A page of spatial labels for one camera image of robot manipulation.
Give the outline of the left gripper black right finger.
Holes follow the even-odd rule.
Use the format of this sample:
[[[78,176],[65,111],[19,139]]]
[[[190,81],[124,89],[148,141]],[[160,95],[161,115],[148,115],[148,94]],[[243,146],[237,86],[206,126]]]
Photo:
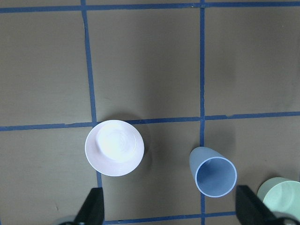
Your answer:
[[[236,187],[235,211],[241,225],[276,225],[277,218],[246,185]]]

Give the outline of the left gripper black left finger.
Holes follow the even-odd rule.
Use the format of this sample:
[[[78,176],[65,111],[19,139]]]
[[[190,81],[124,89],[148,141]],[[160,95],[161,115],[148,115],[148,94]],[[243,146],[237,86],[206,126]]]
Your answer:
[[[103,188],[92,188],[76,215],[74,225],[102,225],[105,217]]]

